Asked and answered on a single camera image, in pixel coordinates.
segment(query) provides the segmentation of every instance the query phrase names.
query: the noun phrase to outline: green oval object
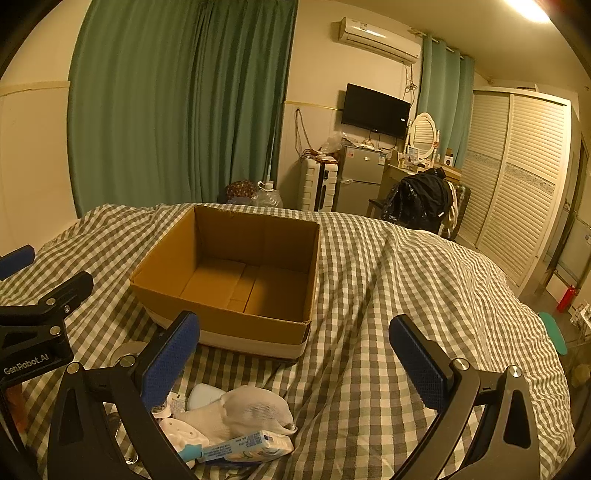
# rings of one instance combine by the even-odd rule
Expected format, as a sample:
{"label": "green oval object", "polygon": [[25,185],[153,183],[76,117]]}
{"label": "green oval object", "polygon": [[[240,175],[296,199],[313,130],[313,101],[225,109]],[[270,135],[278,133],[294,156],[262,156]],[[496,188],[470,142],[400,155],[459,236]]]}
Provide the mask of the green oval object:
{"label": "green oval object", "polygon": [[539,313],[538,317],[540,317],[542,322],[544,322],[544,326],[546,327],[546,332],[548,333],[550,340],[552,340],[552,343],[554,344],[554,348],[556,348],[556,351],[558,352],[558,354],[559,355],[566,355],[566,352],[567,352],[566,343],[564,341],[564,337],[562,336],[562,332],[560,332],[560,329],[558,328],[558,325],[556,324],[556,320],[554,320],[554,317],[552,317],[551,314],[546,313],[546,312]]}

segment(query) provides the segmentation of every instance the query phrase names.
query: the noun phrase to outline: open cardboard box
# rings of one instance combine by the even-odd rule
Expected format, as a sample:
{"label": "open cardboard box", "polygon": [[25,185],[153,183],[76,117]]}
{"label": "open cardboard box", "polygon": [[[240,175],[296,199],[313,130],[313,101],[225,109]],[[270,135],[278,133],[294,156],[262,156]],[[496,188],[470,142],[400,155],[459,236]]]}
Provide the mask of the open cardboard box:
{"label": "open cardboard box", "polygon": [[131,288],[169,327],[197,314],[199,343],[296,359],[304,352],[316,292],[315,222],[196,206],[150,251]]}

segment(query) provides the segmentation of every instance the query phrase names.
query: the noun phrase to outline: white louvered wardrobe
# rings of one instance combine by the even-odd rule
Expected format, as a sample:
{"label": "white louvered wardrobe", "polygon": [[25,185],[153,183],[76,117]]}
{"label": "white louvered wardrobe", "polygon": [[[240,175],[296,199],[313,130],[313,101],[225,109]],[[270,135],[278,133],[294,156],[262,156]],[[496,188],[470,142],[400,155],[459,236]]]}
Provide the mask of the white louvered wardrobe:
{"label": "white louvered wardrobe", "polygon": [[472,194],[459,231],[517,294],[562,205],[571,150],[569,100],[527,90],[474,90],[462,183]]}

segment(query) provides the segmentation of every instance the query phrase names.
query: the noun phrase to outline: gingham fabric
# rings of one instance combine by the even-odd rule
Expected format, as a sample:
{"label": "gingham fabric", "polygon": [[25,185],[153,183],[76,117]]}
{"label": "gingham fabric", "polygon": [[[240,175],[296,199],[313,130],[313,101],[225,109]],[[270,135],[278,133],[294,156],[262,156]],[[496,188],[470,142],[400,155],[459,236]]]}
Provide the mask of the gingham fabric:
{"label": "gingham fabric", "polygon": [[[128,278],[190,207],[102,206],[89,212],[45,245],[34,265],[0,284],[0,304],[36,303],[78,271],[90,272],[94,292],[67,318],[67,331],[77,361],[86,368],[107,366],[119,345],[149,340],[156,332]],[[570,400],[556,352],[542,322],[517,301],[501,271],[484,256],[380,220],[221,207],[318,222],[318,303],[306,351],[294,365],[205,346],[187,363],[175,391],[186,394],[199,382],[226,391],[245,384],[267,388],[287,400],[298,427],[291,455],[233,472],[198,466],[199,478],[389,479],[434,419],[388,343],[388,322],[399,313],[409,314],[452,358],[499,372],[509,364],[522,366],[536,414],[543,479],[571,454]],[[43,474],[63,371],[31,380],[25,388],[29,444]],[[460,465],[478,414],[472,415],[446,474]]]}

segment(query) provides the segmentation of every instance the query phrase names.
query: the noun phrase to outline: fire extinguisher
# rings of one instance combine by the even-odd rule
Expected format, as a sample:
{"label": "fire extinguisher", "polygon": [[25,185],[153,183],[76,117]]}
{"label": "fire extinguisher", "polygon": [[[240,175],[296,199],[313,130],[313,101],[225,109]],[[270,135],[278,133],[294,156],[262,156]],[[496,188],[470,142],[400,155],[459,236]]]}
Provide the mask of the fire extinguisher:
{"label": "fire extinguisher", "polygon": [[573,300],[576,296],[577,296],[577,289],[574,288],[573,286],[570,286],[566,290],[564,297],[562,297],[562,300],[560,300],[560,303],[556,307],[556,310],[558,310],[560,313],[564,313],[570,307],[570,304],[573,302]]}

